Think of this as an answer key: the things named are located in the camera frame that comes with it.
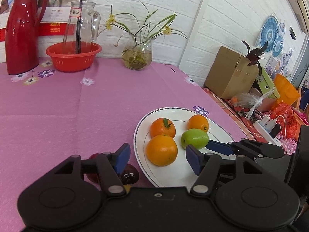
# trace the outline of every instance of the thermos handle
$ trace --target thermos handle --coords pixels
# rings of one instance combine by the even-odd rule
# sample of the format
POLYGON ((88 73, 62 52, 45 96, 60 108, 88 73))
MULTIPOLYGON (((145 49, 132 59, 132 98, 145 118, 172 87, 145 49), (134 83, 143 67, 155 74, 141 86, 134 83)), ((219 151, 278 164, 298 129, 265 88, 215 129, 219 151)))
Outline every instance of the thermos handle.
POLYGON ((95 10, 91 10, 90 13, 92 14, 93 17, 91 42, 94 43, 98 38, 98 28, 100 26, 101 16, 99 12, 95 10))
POLYGON ((46 7, 47 7, 47 2, 48 2, 48 0, 43 0, 42 9, 41 9, 41 12, 39 14, 39 17, 34 22, 35 27, 39 26, 39 24, 40 24, 40 22, 41 22, 41 20, 44 16, 44 13, 45 13, 45 10, 46 10, 46 7))

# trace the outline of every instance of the screw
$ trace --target screw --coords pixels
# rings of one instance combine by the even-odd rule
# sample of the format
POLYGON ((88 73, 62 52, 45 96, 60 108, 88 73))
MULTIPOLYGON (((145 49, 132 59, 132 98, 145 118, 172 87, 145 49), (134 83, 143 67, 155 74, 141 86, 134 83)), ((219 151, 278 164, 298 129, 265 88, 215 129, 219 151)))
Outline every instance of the screw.
POLYGON ((118 185, 113 185, 108 188, 108 191, 112 194, 119 194, 123 191, 123 187, 118 186, 118 185))
POLYGON ((196 185, 193 187, 193 191, 200 194, 206 193, 208 190, 209 188, 205 185, 196 185))

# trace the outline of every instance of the red plastic bag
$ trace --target red plastic bag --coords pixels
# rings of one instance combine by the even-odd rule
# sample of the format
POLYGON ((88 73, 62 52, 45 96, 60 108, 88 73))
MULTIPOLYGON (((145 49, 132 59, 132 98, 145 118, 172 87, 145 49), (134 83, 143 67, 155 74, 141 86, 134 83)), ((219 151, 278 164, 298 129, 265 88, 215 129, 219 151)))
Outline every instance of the red plastic bag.
POLYGON ((295 138, 296 132, 297 132, 297 122, 293 116, 294 112, 290 105, 281 102, 270 114, 271 119, 276 119, 278 116, 283 116, 285 119, 285 125, 284 120, 282 117, 279 117, 277 119, 277 123, 280 124, 281 130, 282 130, 282 136, 285 136, 286 138, 295 138))

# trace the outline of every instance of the pink tablecloth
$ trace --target pink tablecloth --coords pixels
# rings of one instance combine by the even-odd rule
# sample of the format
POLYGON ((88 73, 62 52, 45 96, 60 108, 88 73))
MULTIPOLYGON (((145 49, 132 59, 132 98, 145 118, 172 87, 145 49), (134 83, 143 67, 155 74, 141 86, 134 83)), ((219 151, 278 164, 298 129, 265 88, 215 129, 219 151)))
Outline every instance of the pink tablecloth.
MULTIPOLYGON (((168 106, 200 111, 235 141, 245 134, 187 75, 172 65, 152 63, 142 71, 119 59, 97 58, 86 71, 63 73, 49 64, 34 73, 9 76, 0 64, 0 228, 19 231, 21 191, 71 156, 114 152, 131 145, 148 112, 168 106)), ((150 186, 141 173, 138 186, 150 186)))

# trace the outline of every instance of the white brick wall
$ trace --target white brick wall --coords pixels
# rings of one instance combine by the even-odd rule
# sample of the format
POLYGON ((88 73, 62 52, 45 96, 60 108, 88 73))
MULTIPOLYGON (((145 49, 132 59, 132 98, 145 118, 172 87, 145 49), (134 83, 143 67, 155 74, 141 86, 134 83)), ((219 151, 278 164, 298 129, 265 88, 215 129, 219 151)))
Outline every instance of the white brick wall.
MULTIPOLYGON (((143 20, 147 11, 139 0, 89 0, 96 2, 95 9, 101 15, 101 23, 109 17, 110 5, 113 4, 113 13, 129 12, 137 16, 139 20, 143 20)), ((177 12, 177 18, 172 26, 175 29, 188 34, 191 30, 195 14, 197 12, 200 0, 140 0, 149 9, 150 12, 159 9, 153 16, 153 22, 159 22, 164 17, 177 12)), ((126 17, 125 22, 130 26, 135 26, 136 22, 130 17, 126 17)), ((114 47, 122 31, 118 28, 113 28, 112 31, 105 30, 98 38, 97 43, 102 46, 102 52, 99 57, 120 57, 124 44, 128 38, 123 37, 119 42, 118 47, 114 47)), ((40 37, 39 38, 39 55, 46 56, 45 50, 48 46, 61 42, 63 36, 40 37)), ((186 40, 178 35, 158 37, 153 45, 153 60, 178 65, 181 53, 185 46, 186 40)), ((5 61, 4 42, 0 43, 0 62, 5 61)))
POLYGON ((264 21, 275 15, 283 21, 286 35, 283 51, 294 49, 289 62, 292 71, 304 42, 305 34, 301 31, 288 0, 209 0, 203 18, 199 23, 194 41, 186 50, 186 61, 182 60, 179 68, 189 74, 200 86, 203 85, 221 45, 244 55, 246 46, 241 40, 253 46, 264 21), (289 28, 292 26, 296 41, 292 40, 289 28))

